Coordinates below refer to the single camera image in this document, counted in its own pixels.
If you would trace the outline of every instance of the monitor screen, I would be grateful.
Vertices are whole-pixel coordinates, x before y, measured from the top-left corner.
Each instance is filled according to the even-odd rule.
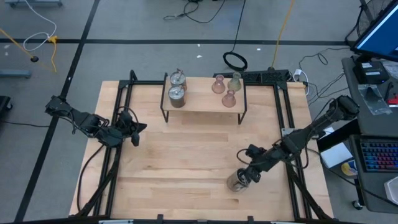
[[[398,1],[386,7],[384,14],[358,39],[353,50],[398,62]]]

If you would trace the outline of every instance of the metal lid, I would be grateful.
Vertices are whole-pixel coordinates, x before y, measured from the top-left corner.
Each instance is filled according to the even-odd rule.
[[[180,86],[172,87],[169,89],[169,97],[171,99],[177,100],[181,99],[185,94],[185,90]]]
[[[182,71],[177,71],[173,72],[173,74],[170,76],[170,82],[173,85],[181,85],[185,82],[185,75],[182,73]]]

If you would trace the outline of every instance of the wooden table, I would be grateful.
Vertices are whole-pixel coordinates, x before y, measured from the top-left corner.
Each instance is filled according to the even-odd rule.
[[[118,82],[103,82],[96,114],[111,119]],[[296,128],[311,122],[301,83],[288,83]],[[134,85],[130,108],[148,127],[140,134],[139,147],[125,141],[111,218],[156,219],[164,214],[174,220],[293,220],[285,165],[280,162],[262,173],[258,184],[232,193],[226,179],[244,167],[236,152],[255,144],[264,148],[280,138],[271,86],[247,86],[248,112],[238,125],[236,115],[175,111],[165,123],[159,108],[162,85]],[[287,115],[280,92],[284,119]],[[315,142],[308,144],[317,150]],[[100,147],[89,139],[83,164]],[[83,176],[81,201],[85,203],[98,186],[104,150],[88,165]],[[311,153],[304,170],[307,189],[324,211],[333,216],[319,157]],[[301,194],[300,214],[304,217]],[[107,195],[104,194],[103,206]],[[70,210],[76,213],[76,194]]]

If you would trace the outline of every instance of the glass flask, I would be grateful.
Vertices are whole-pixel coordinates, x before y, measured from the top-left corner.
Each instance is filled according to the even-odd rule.
[[[228,108],[235,106],[235,104],[236,104],[235,91],[228,90],[226,92],[226,95],[223,97],[222,102],[223,102],[224,106],[226,106]]]
[[[232,79],[228,82],[228,89],[233,91],[239,91],[242,88],[241,74],[239,72],[234,72],[232,74]]]
[[[225,91],[225,85],[223,83],[223,80],[224,80],[224,76],[223,75],[217,75],[216,76],[216,81],[211,86],[211,89],[213,90],[213,92],[215,92],[217,94],[220,94],[220,93],[223,93]]]

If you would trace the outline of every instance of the wire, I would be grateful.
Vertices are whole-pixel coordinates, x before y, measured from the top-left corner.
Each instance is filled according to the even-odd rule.
[[[348,89],[348,87],[343,88],[343,89],[340,89],[340,90],[337,90],[337,91],[334,91],[333,93],[330,93],[330,94],[328,94],[328,95],[326,95],[326,96],[321,96],[321,97],[319,97],[319,98],[326,98],[326,97],[328,97],[328,96],[331,96],[331,95],[333,95],[333,94],[335,94],[335,93],[339,93],[339,92],[344,91],[344,90],[347,90],[347,89]]]
[[[194,8],[193,10],[187,12],[187,7],[188,7],[188,5],[189,5],[190,3],[195,3],[195,4],[196,4],[196,8]],[[189,16],[189,14],[195,12],[195,11],[198,10],[198,8],[199,8],[199,2],[197,2],[197,1],[192,1],[192,0],[188,0],[188,2],[186,3],[186,5],[184,6],[183,13],[181,13],[181,14],[179,14],[179,15],[177,15],[177,16],[165,16],[165,17],[163,17],[163,20],[165,20],[165,21],[170,21],[170,20],[176,20],[176,19],[180,19],[180,18],[183,18],[183,17],[187,17],[187,18],[189,18],[189,19],[192,20],[192,21],[195,21],[195,22],[198,22],[198,23],[201,23],[201,24],[206,24],[206,23],[211,22],[211,21],[217,16],[217,14],[218,14],[218,13],[221,11],[221,9],[223,8],[224,3],[225,3],[225,0],[223,0],[223,3],[221,3],[220,8],[217,10],[216,14],[215,14],[209,21],[199,21],[199,20],[196,20],[196,19],[194,19],[194,18],[192,18],[192,17]]]
[[[57,72],[57,67],[55,66],[55,63],[54,63],[54,57],[55,57],[55,54],[57,53],[57,41],[56,41],[57,36],[53,36],[50,39],[49,39],[49,41],[54,44],[54,51],[53,51],[52,56],[51,56],[51,63],[52,63],[52,66],[54,68],[54,72],[56,73]]]
[[[185,5],[185,7],[184,7],[184,14],[185,14],[185,16],[187,16],[187,17],[188,17],[190,20],[192,20],[192,21],[195,21],[195,22],[198,22],[198,23],[201,23],[201,24],[206,24],[206,23],[211,22],[211,21],[217,16],[217,14],[221,11],[221,9],[222,9],[223,6],[224,6],[225,0],[223,0],[223,3],[221,4],[220,8],[217,10],[216,14],[215,14],[209,21],[205,21],[205,22],[203,22],[203,21],[198,21],[198,20],[196,20],[196,19],[190,17],[190,16],[189,16],[189,13],[187,14],[187,13],[185,12],[187,6],[188,6],[190,3],[191,3],[191,2],[189,1],[189,2]]]
[[[187,6],[189,3],[190,3],[190,1],[188,0],[187,4],[184,6],[184,10],[185,10],[186,6]],[[170,20],[181,19],[181,18],[183,18],[184,16],[186,16],[186,15],[188,15],[188,14],[190,14],[190,13],[195,12],[195,11],[198,10],[198,8],[199,8],[199,3],[197,3],[197,2],[192,2],[192,3],[196,3],[196,4],[197,4],[197,7],[194,8],[192,11],[184,12],[184,13],[181,13],[181,14],[179,14],[179,15],[177,15],[177,16],[165,16],[165,17],[163,17],[163,20],[165,20],[165,21],[170,21]]]
[[[306,58],[311,58],[311,57],[316,57],[316,56],[318,57],[319,61],[320,61],[322,64],[328,65],[328,64],[329,64],[329,61],[328,61],[328,59],[326,59],[326,57],[325,57],[322,53],[324,53],[324,52],[326,52],[326,51],[328,51],[328,50],[344,50],[344,49],[349,49],[349,47],[341,47],[341,48],[336,48],[336,49],[331,48],[331,47],[328,47],[327,49],[323,49],[323,50],[319,51],[318,53],[316,53],[316,54],[314,54],[314,55],[306,55],[306,56],[304,56],[304,57],[299,61],[298,67],[299,67],[301,70],[303,70],[303,68],[302,68],[302,66],[301,66],[301,63],[304,61],[304,59],[306,59]]]
[[[304,74],[305,81],[306,81],[307,83],[309,83],[309,79],[308,79],[307,74],[306,74],[303,70],[301,70],[301,73]],[[294,82],[297,82],[297,81],[298,81],[298,80],[296,80],[296,79],[294,78],[294,76],[296,76],[296,75],[298,75],[298,80],[299,80],[301,74],[294,74],[294,75],[291,75]],[[305,95],[308,96],[309,93],[310,93],[310,89],[309,89],[309,87],[307,87],[307,92],[305,93]]]
[[[21,47],[15,40],[14,38],[12,38],[6,31],[4,31],[3,29],[0,29],[0,32],[2,32],[8,39],[10,39],[12,41],[12,43],[14,43],[17,47],[19,47],[23,52],[25,52],[25,54],[27,54],[30,58],[34,58],[34,56],[29,53],[25,48]]]
[[[104,147],[104,145],[102,145],[101,147],[99,147],[99,149],[97,149],[97,151],[94,152],[94,154],[88,158],[88,160],[86,161],[85,165],[83,166],[83,168],[81,169],[80,172],[80,176],[79,176],[79,183],[77,186],[77,197],[76,197],[76,205],[77,205],[77,210],[80,212],[80,190],[81,190],[81,180],[83,177],[83,173],[85,172],[85,169],[88,165],[88,163],[101,151],[101,149]]]
[[[57,30],[57,25],[56,25],[56,23],[54,23],[54,22],[51,21],[50,19],[47,19],[46,17],[44,17],[44,16],[40,15],[39,13],[37,13],[37,12],[33,9],[33,7],[28,3],[27,0],[25,0],[25,2],[26,2],[26,4],[28,5],[29,9],[32,10],[32,12],[34,12],[36,15],[38,15],[40,18],[44,19],[45,21],[48,21],[48,22],[50,22],[50,23],[52,23],[52,24],[54,25],[54,31],[51,33],[51,35],[48,34],[48,33],[46,33],[46,32],[38,32],[38,33],[33,34],[33,35],[31,35],[30,37],[26,38],[26,40],[24,40],[24,43],[22,44],[22,45],[24,46],[24,49],[27,50],[27,51],[33,51],[33,50],[36,50],[36,49],[38,49],[39,47],[43,46],[43,44],[44,44],[46,41],[48,41],[49,38],[51,38],[51,37],[54,35],[55,31]],[[30,40],[31,38],[33,38],[33,37],[35,37],[35,36],[37,36],[37,35],[40,35],[40,34],[45,34],[45,35],[47,36],[47,38],[46,38],[41,44],[39,44],[37,47],[35,47],[35,48],[33,48],[33,49],[27,49],[26,46],[25,46],[25,45],[26,45],[26,42],[27,42],[28,40]]]
[[[4,31],[3,29],[0,28],[0,32],[3,33],[9,40],[11,40],[12,43],[14,43],[17,47],[19,47],[25,54],[27,54],[30,57],[30,60],[32,62],[38,63],[41,67],[43,67],[46,70],[49,70],[51,72],[53,72],[53,70],[51,68],[48,68],[46,65],[38,62],[38,61],[34,61],[34,59],[39,59],[36,56],[33,56],[31,53],[29,53],[28,51],[26,51],[20,44],[18,44],[6,31]]]
[[[284,29],[285,29],[286,23],[289,20],[289,16],[290,16],[290,13],[292,12],[293,5],[294,5],[294,0],[292,0],[292,2],[290,3],[289,11],[287,12],[287,15],[285,17],[284,24],[282,25],[282,28],[280,29],[278,40],[277,40],[276,46],[275,46],[274,59],[272,59],[271,68],[274,68],[275,59],[276,59],[276,56],[278,54],[279,41],[280,41],[280,38],[282,37],[282,33],[283,33]]]
[[[308,102],[310,102],[310,104],[308,104],[308,106],[311,106],[311,105],[312,105],[313,103],[315,103],[319,98],[325,98],[325,97],[328,97],[328,96],[330,96],[330,95],[332,95],[332,94],[335,94],[335,93],[338,93],[338,92],[340,92],[340,91],[343,91],[343,90],[347,89],[347,88],[344,88],[344,89],[342,89],[342,90],[335,91],[335,92],[333,92],[333,93],[331,93],[331,94],[329,94],[329,95],[327,95],[327,96],[322,96],[322,94],[324,94],[326,91],[328,91],[329,88],[330,88],[332,85],[334,85],[338,80],[340,80],[341,78],[343,78],[344,75],[345,75],[344,73],[340,74],[336,79],[332,80],[330,83],[328,83],[326,86],[324,86],[324,87],[320,90],[321,93],[317,92],[317,94],[316,94],[313,98],[311,98],[311,99],[308,101]]]
[[[25,0],[25,2],[26,2],[26,4],[28,5],[29,9],[32,10],[32,12],[34,12],[34,13],[35,13],[36,15],[38,15],[40,18],[42,18],[42,19],[44,19],[44,20],[46,20],[46,21],[52,23],[52,24],[54,25],[54,31],[51,33],[51,35],[48,34],[48,33],[46,33],[46,32],[38,32],[38,33],[36,33],[36,34],[33,34],[33,35],[31,35],[30,37],[28,37],[28,38],[26,38],[26,39],[24,40],[24,42],[22,43],[22,46],[23,46],[23,48],[24,48],[25,51],[30,52],[30,51],[37,50],[39,47],[43,46],[43,44],[46,43],[46,41],[49,41],[49,42],[54,43],[54,51],[53,51],[53,54],[52,54],[52,56],[51,56],[51,63],[52,63],[52,66],[53,66],[53,70],[50,69],[50,71],[56,73],[56,72],[57,72],[57,67],[55,66],[55,63],[54,63],[54,57],[55,57],[55,53],[57,52],[57,39],[58,39],[58,37],[57,37],[57,36],[54,36],[54,34],[55,34],[55,31],[57,31],[57,25],[56,25],[56,23],[54,23],[54,22],[51,21],[50,19],[47,19],[46,17],[44,17],[44,16],[40,15],[38,12],[36,12],[36,11],[33,9],[33,7],[28,3],[27,0]],[[27,43],[31,38],[33,38],[33,37],[35,37],[35,36],[37,36],[37,35],[41,35],[41,34],[45,34],[45,35],[47,36],[47,38],[46,38],[45,40],[43,40],[43,42],[42,42],[41,44],[39,44],[38,46],[36,46],[35,48],[33,48],[33,49],[28,49],[28,48],[26,47],[26,43]]]
[[[242,55],[233,52],[233,51],[235,50],[236,41],[237,41],[237,39],[238,39],[239,29],[240,29],[240,27],[241,27],[242,15],[243,15],[243,11],[244,11],[244,6],[245,6],[245,5],[246,5],[246,0],[243,1],[243,6],[242,6],[242,10],[241,10],[241,15],[240,15],[240,17],[239,17],[238,29],[236,30],[236,35],[235,35],[235,40],[234,40],[234,46],[233,46],[233,48],[232,48],[232,50],[231,50],[230,52],[225,52],[225,53],[223,54],[224,63],[227,64],[227,66],[228,66],[229,68],[231,68],[231,69],[233,69],[234,71],[237,71],[237,72],[243,72],[243,71],[245,71],[246,69],[248,69],[248,61],[247,61]],[[229,63],[228,60],[226,59],[226,56],[227,56],[227,55],[233,55],[233,56],[237,57],[240,61],[243,62],[243,64],[244,64],[243,67],[237,67],[237,66],[234,66],[234,65],[232,65],[231,63]]]
[[[17,123],[17,122],[1,121],[1,120],[0,120],[0,123],[23,125],[23,126],[32,126],[32,127],[35,127],[35,128],[48,128],[48,127],[50,127],[49,125],[36,125],[36,124]]]
[[[323,161],[323,158],[322,158],[321,154],[320,154],[318,151],[313,150],[313,149],[308,149],[308,150],[311,151],[311,152],[314,152],[315,154],[317,154],[317,155],[319,156],[320,161],[321,161],[321,164],[322,164],[322,166],[323,166],[326,170],[328,170],[328,171],[331,172],[332,174],[335,174],[336,176],[338,176],[339,178],[341,178],[343,181],[345,181],[345,182],[351,184],[352,186],[355,186],[356,188],[361,189],[362,191],[364,191],[364,192],[366,192],[366,193],[372,195],[373,197],[376,197],[376,198],[379,199],[379,200],[382,200],[383,202],[387,202],[387,203],[390,204],[390,205],[393,205],[393,206],[395,206],[395,207],[398,207],[398,205],[392,203],[390,200],[388,200],[388,199],[386,199],[386,198],[384,198],[384,197],[382,197],[382,196],[376,195],[375,193],[366,190],[365,188],[361,187],[360,185],[356,185],[356,184],[350,182],[349,180],[347,180],[346,178],[344,178],[343,176],[341,176],[341,175],[338,174],[337,172],[335,172],[335,171],[333,171],[333,170],[327,168],[327,166],[325,165],[325,163],[324,163],[324,161]]]

